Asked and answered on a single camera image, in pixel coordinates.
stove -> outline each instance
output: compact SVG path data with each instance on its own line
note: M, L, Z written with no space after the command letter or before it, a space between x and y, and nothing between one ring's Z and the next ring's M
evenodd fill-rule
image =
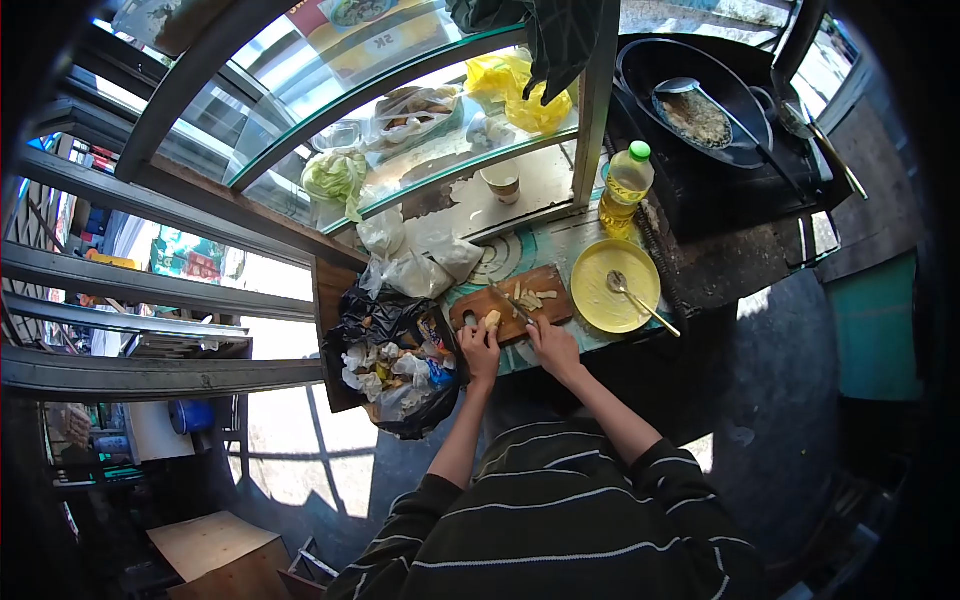
M725 39L685 35L622 36L620 48L644 37L673 38L707 52L746 83L772 92L773 55ZM633 95L613 87L608 132L613 140L642 139L650 144L657 172L653 190L680 243L770 223L816 206L832 181L827 163L812 140L802 140L773 123L774 156L807 193L804 203L793 188L766 164L740 169L706 156L667 131L640 108ZM623 150L614 141L616 150Z

yellow plate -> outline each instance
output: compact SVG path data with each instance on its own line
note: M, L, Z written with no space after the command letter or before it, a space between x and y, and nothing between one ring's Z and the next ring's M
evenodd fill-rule
M651 316L627 295L607 287L611 269L622 273L630 291L654 309L660 302L660 274L646 252L624 240L597 242L573 265L570 291L580 314L598 329L627 333L644 326Z

knife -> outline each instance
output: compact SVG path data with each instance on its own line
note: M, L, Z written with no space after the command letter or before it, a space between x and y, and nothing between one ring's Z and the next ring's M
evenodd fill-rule
M530 316L530 313L528 313L527 311L523 310L523 307L520 306L520 303L519 303L519 302L517 302L516 300L514 300L514 299L510 298L509 296L507 296L507 293L506 293L506 292L504 292L504 291L501 290L500 288L496 287L495 285L491 284L490 287L493 288L493 290L495 290L496 293L499 294L501 298L503 298L504 300L506 300L507 302L509 302L510 304L512 304L512 305L514 306L514 310L515 310L521 317L523 317L523 319L525 319L527 323L531 324L531 325L534 326L534 327L537 326L537 322L533 320L533 317Z

cabbage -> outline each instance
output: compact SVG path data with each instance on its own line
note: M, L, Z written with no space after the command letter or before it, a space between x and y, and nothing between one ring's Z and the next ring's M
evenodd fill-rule
M303 190L318 202L342 204L348 219L360 223L360 188L367 178L367 160L354 149L334 150L310 158L300 176Z

white cup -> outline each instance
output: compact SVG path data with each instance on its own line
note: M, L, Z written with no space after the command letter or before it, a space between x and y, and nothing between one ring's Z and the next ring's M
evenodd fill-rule
M520 167L512 158L480 170L493 196L501 204L513 204L520 198Z

